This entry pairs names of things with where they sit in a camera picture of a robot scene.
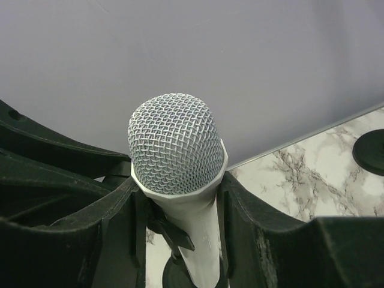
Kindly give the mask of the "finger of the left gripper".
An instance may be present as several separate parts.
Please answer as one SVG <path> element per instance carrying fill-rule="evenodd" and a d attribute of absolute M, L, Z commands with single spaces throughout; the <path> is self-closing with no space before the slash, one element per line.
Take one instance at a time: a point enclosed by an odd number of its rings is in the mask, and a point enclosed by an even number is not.
<path fill-rule="evenodd" d="M 1 148 L 92 179 L 130 176 L 129 156 L 63 136 L 1 102 Z"/>
<path fill-rule="evenodd" d="M 98 182 L 120 163 L 107 150 L 1 150 L 1 227 L 85 226 L 109 214 L 120 195 Z"/>

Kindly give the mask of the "white microphone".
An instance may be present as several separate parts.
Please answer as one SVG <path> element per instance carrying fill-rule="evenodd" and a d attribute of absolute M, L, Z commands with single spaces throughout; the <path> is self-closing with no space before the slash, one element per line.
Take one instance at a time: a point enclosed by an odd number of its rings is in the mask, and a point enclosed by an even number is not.
<path fill-rule="evenodd" d="M 210 108 L 189 94 L 171 93 L 141 104 L 128 124 L 131 175 L 166 218 L 187 233 L 181 256 L 196 287 L 220 279 L 217 187 L 228 163 Z"/>

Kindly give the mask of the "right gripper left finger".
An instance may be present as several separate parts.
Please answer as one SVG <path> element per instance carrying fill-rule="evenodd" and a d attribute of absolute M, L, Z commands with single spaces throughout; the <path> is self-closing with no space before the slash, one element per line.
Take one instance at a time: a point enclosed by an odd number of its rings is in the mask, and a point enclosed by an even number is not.
<path fill-rule="evenodd" d="M 1 286 L 144 287 L 146 204 L 127 179 L 51 226 L 1 220 Z"/>

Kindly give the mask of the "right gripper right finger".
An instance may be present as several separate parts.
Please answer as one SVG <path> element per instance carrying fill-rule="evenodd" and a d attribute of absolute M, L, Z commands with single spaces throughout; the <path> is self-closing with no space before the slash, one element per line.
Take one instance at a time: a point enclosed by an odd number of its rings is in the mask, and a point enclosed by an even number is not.
<path fill-rule="evenodd" d="M 219 186 L 224 270 L 231 287 L 382 287 L 383 218 L 297 220 L 230 173 Z"/>

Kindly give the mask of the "black shock mount stand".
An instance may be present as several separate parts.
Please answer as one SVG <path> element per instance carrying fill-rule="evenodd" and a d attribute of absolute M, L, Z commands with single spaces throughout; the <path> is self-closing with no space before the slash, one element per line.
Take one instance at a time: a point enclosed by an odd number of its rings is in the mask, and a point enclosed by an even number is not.
<path fill-rule="evenodd" d="M 384 130 L 369 131 L 357 139 L 352 155 L 358 166 L 375 175 L 384 173 Z"/>

